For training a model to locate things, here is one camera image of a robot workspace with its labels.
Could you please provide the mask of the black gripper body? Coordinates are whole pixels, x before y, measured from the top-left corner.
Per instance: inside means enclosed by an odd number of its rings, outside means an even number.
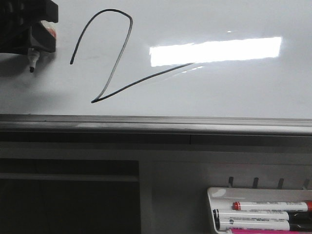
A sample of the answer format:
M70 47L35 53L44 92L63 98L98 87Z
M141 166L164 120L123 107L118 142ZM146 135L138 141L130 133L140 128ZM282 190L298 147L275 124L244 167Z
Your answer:
M42 24L43 21L59 21L59 6L52 0L2 0L0 52L27 54L33 48L54 53L56 37Z

